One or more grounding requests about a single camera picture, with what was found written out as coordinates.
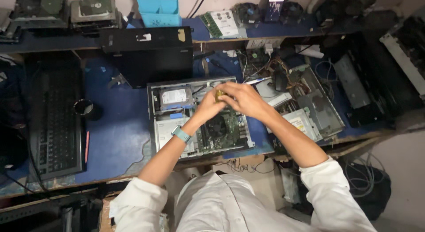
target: person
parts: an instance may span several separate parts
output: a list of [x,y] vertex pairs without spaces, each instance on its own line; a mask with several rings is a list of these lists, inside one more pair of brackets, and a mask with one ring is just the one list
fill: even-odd
[[[215,102],[216,90],[227,95]],[[219,113],[226,105],[266,125],[300,166],[307,200],[314,207],[311,224],[267,209],[248,181],[237,175],[205,175],[189,181],[175,207],[178,232],[295,232],[376,231],[353,199],[339,164],[304,133],[286,121],[249,85],[226,82],[205,94],[194,115],[181,127],[188,135]],[[116,232],[159,232],[160,213],[167,202],[161,188],[172,172],[186,143],[174,135],[114,199]]]

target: human arm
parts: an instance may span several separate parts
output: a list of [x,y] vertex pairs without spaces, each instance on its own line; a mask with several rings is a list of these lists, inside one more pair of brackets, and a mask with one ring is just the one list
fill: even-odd
[[[205,94],[194,115],[182,126],[182,130],[185,133],[193,136],[200,126],[226,106],[224,102],[215,102],[215,92],[216,89],[212,89]],[[151,184],[162,186],[173,171],[185,147],[186,143],[183,140],[173,136],[143,167],[138,178]]]
[[[205,94],[192,117],[182,126],[188,135],[210,118],[214,117],[226,104],[215,103],[215,89]],[[118,209],[115,215],[119,231],[159,231],[159,216],[167,202],[167,191],[160,186],[164,184],[182,154],[186,143],[173,136],[152,159],[143,167],[137,178],[134,178],[111,202]]]
[[227,82],[217,86],[217,89],[236,98],[234,100],[225,95],[220,97],[233,109],[266,125],[299,166],[311,167],[328,159],[326,153],[314,141],[285,120],[250,85]]
[[224,83],[218,89],[233,109],[263,122],[300,166],[307,187],[307,200],[313,205],[311,225],[321,231],[375,231],[349,191],[341,166],[304,133],[286,121],[249,85]]

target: wristwatch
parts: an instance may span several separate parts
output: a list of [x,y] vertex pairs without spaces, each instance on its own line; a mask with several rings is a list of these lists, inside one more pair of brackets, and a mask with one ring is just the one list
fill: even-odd
[[182,139],[186,144],[192,138],[182,130],[182,127],[180,125],[177,125],[176,128],[174,128],[174,130],[171,132],[171,134],[176,135],[178,138]]

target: blue storage basket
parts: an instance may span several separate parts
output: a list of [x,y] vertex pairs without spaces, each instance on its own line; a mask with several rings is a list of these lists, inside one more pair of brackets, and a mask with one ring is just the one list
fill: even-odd
[[181,26],[178,0],[137,0],[147,28]]

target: cardboard box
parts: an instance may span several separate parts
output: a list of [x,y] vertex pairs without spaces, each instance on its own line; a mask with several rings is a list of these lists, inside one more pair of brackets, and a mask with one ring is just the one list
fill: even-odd
[[116,196],[107,197],[103,199],[103,208],[100,213],[100,227],[99,232],[114,232],[116,225],[112,224],[112,218],[109,218],[110,202],[115,199]]

